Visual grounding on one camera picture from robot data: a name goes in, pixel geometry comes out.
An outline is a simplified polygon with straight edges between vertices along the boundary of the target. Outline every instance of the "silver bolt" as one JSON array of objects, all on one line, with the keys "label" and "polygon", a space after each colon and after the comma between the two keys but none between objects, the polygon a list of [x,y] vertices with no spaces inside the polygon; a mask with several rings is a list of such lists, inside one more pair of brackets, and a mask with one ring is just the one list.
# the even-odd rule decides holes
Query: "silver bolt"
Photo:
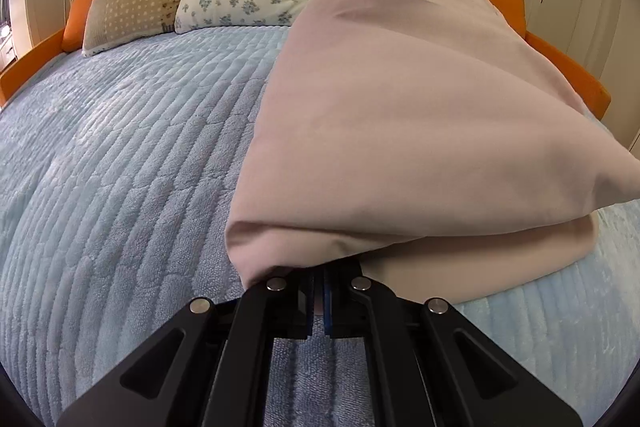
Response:
[{"label": "silver bolt", "polygon": [[269,279],[267,281],[267,289],[272,292],[281,292],[284,288],[287,287],[287,281],[282,277],[274,277],[273,279]]},{"label": "silver bolt", "polygon": [[207,301],[207,299],[193,299],[191,304],[189,304],[189,309],[191,313],[206,313],[211,308],[211,303]]},{"label": "silver bolt", "polygon": [[442,315],[449,310],[449,305],[446,300],[436,297],[427,303],[427,308],[431,313]]},{"label": "silver bolt", "polygon": [[351,281],[351,287],[354,290],[366,292],[369,288],[371,288],[371,279],[367,279],[366,277],[354,277]]}]

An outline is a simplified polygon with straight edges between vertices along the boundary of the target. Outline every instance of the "quilted blanket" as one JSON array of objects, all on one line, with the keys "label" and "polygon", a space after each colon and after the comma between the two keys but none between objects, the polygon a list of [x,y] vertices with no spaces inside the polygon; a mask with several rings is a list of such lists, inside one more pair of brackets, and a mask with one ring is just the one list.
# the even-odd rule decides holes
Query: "quilted blanket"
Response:
[{"label": "quilted blanket", "polygon": [[[0,362],[47,426],[190,298],[241,294],[224,226],[286,36],[62,55],[0,113]],[[600,224],[579,263],[459,306],[587,426],[639,356],[640,205]],[[280,341],[271,376],[267,426],[373,423],[359,341]]]}]

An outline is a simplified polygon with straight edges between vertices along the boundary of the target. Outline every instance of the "blue blanket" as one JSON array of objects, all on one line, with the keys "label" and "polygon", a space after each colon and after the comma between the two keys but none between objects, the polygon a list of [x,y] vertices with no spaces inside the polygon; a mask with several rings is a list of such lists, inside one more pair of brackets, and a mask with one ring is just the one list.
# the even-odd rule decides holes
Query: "blue blanket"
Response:
[{"label": "blue blanket", "polygon": [[[0,362],[47,426],[190,298],[241,294],[223,231],[286,28],[61,55],[0,113]],[[596,251],[459,306],[592,425],[640,355],[640,204]],[[359,341],[278,341],[265,425],[372,425]]]}]

